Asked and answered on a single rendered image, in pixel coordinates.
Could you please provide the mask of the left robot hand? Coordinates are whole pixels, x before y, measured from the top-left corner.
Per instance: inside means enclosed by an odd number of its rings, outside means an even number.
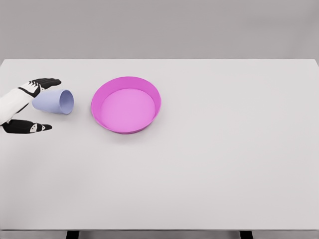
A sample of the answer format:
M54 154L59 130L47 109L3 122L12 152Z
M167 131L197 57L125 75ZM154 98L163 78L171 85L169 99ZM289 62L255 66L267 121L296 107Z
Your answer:
M13 119L41 92L61 84L59 79L40 78L10 90L0 97L0 126L10 134L32 134L52 129L49 124L40 124L28 120Z

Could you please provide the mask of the pale blue cup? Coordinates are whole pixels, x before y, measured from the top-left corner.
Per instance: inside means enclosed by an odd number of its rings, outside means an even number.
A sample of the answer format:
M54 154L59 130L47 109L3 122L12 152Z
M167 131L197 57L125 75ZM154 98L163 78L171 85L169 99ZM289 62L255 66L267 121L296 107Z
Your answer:
M40 111L68 115L73 111L74 98L69 90L50 90L41 92L32 106Z

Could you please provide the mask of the pink round plate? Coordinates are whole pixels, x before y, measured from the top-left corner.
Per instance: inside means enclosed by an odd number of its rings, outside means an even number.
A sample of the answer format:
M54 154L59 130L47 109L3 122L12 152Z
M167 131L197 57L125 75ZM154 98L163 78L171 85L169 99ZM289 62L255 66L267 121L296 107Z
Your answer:
M149 81L124 76L104 83L94 94L91 113L103 128L119 134L144 130L161 109L158 89Z

